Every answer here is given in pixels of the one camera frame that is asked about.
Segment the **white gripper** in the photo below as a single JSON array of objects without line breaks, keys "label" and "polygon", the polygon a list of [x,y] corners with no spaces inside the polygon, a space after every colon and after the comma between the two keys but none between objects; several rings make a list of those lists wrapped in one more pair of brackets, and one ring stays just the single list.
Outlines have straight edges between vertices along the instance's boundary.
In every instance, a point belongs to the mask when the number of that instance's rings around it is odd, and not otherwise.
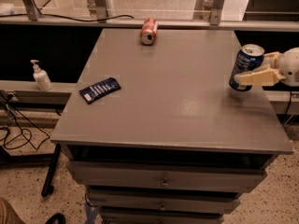
[{"label": "white gripper", "polygon": [[278,51],[265,53],[263,64],[271,68],[237,74],[235,82],[243,86],[274,86],[281,80],[287,86],[299,86],[299,48],[289,49],[283,54]]}]

